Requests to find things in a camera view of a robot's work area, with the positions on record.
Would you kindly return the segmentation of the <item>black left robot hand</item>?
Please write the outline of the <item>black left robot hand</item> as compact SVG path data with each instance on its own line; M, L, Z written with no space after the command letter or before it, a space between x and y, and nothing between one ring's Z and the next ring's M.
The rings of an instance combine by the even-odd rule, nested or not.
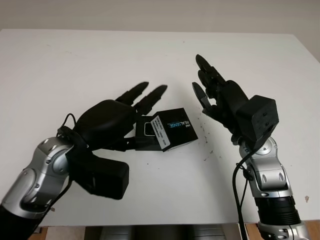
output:
M79 117L73 130L92 151L123 140L133 130L137 120L152 110L168 88L162 84L134 104L148 85L147 81L141 82L116 99L97 103Z

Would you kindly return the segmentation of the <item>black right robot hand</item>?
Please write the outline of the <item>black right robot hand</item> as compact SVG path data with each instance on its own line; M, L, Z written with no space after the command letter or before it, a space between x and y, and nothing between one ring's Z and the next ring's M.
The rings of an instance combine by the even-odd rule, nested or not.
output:
M227 128L234 145L240 145L244 139L236 112L249 99L241 87L233 80L225 80L207 60L197 54L198 78L201 85L192 83L196 98L203 107L202 113Z

